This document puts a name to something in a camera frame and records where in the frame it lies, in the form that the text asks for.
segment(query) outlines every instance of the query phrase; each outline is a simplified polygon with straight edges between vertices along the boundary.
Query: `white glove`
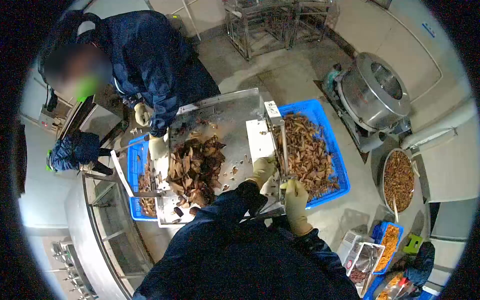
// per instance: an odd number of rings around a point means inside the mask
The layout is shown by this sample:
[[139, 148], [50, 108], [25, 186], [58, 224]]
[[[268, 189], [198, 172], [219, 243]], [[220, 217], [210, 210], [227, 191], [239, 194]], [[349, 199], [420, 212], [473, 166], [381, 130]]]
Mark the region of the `white glove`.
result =
[[155, 160], [167, 155], [168, 145], [163, 140], [163, 136], [154, 137], [150, 135], [150, 139], [148, 140], [148, 150], [150, 151], [150, 158]]
[[287, 214], [290, 229], [298, 236], [304, 236], [313, 230], [307, 222], [305, 207], [307, 206], [308, 192], [298, 180], [290, 179], [285, 191], [285, 213]]
[[142, 127], [147, 127], [150, 125], [150, 118], [152, 116], [148, 113], [145, 104], [138, 103], [133, 109], [135, 110], [135, 120], [137, 121], [138, 125]]
[[80, 171], [91, 171], [95, 167], [95, 162], [91, 161], [86, 165], [83, 165], [83, 164], [79, 164], [79, 165], [80, 165], [79, 167]]
[[274, 158], [261, 157], [253, 163], [253, 174], [246, 180], [253, 180], [262, 189], [267, 180], [275, 173]]

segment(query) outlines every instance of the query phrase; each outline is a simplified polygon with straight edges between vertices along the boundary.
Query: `pile of mushrooms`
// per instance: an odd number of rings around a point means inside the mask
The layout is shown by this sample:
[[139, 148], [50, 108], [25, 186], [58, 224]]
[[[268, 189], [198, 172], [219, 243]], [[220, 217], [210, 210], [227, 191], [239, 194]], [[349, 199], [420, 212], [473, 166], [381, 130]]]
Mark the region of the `pile of mushrooms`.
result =
[[[170, 168], [166, 181], [179, 196], [177, 206], [189, 208], [191, 204], [200, 207], [211, 205], [215, 201], [214, 188], [222, 188], [218, 181], [221, 164], [225, 156], [221, 149], [226, 145], [214, 135], [202, 143], [194, 138], [176, 145], [170, 153]], [[195, 215], [198, 207], [192, 207], [190, 214]]]
[[[334, 173], [332, 154], [327, 152], [325, 141], [318, 138], [322, 128], [299, 113], [288, 114], [283, 119], [287, 130], [288, 169], [304, 184], [310, 195], [308, 201], [339, 190], [338, 178], [329, 178]], [[275, 134], [283, 157], [281, 133], [278, 131]]]

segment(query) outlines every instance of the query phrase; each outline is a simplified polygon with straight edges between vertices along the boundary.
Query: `worker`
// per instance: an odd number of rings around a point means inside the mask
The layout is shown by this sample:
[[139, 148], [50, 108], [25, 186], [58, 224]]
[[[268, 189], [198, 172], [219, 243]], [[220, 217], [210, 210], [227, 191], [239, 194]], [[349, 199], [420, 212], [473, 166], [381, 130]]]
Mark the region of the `worker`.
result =
[[[87, 56], [78, 50], [67, 56], [51, 55], [57, 50], [66, 52], [64, 47], [75, 43], [103, 51], [111, 65], [105, 65], [98, 55]], [[40, 51], [38, 71], [45, 82], [51, 81], [49, 65], [54, 66], [50, 68], [54, 73], [72, 71], [55, 76], [62, 79], [62, 84], [50, 83], [63, 95], [70, 91], [95, 91], [101, 80], [94, 86], [92, 74], [100, 79], [109, 68], [113, 70], [110, 83], [124, 103], [135, 110], [137, 123], [150, 126], [152, 159], [166, 154], [162, 137], [179, 107], [220, 94], [192, 45], [164, 15], [155, 11], [128, 12], [105, 19], [93, 13], [84, 14], [83, 10], [67, 12]], [[146, 104], [153, 113], [148, 112]]]
[[96, 171], [112, 175], [113, 170], [98, 161], [99, 156], [110, 156], [111, 149], [101, 148], [99, 136], [91, 132], [75, 131], [57, 140], [47, 153], [49, 171]]
[[358, 299], [338, 255], [308, 223], [308, 193], [289, 180], [286, 217], [241, 222], [265, 204], [260, 188], [274, 172], [267, 158], [252, 177], [219, 195], [172, 238], [134, 300], [157, 299]]

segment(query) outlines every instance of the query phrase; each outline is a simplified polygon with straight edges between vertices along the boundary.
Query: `electrical outlet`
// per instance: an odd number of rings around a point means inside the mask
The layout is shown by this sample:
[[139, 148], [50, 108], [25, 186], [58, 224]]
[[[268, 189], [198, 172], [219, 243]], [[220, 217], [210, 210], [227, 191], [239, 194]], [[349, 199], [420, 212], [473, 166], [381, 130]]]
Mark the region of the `electrical outlet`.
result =
[[40, 115], [38, 116], [38, 124], [45, 128], [46, 130], [50, 130], [54, 123], [54, 113], [47, 111], [47, 107], [42, 105], [42, 110], [40, 111]]

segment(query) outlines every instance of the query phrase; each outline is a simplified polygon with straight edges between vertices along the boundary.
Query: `orange food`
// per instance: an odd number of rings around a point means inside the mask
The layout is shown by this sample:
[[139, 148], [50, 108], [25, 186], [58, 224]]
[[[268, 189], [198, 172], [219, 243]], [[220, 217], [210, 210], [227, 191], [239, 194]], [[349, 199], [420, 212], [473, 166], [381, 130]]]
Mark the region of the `orange food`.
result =
[[383, 270], [390, 261], [390, 258], [392, 258], [392, 255], [396, 250], [396, 244], [398, 243], [399, 233], [400, 232], [397, 227], [388, 225], [385, 236], [381, 243], [381, 245], [385, 246], [385, 250], [380, 258], [380, 261], [378, 262], [377, 267], [375, 268], [375, 272]]
[[[402, 279], [403, 277], [403, 273], [399, 273], [397, 276], [395, 276], [394, 278], [392, 278], [392, 280], [390, 280], [390, 282], [387, 284], [387, 286], [385, 287], [385, 289], [390, 289], [392, 286], [396, 285], [400, 279]], [[380, 295], [378, 295], [377, 299], [376, 300], [387, 300], [388, 299], [388, 292], [383, 290]]]

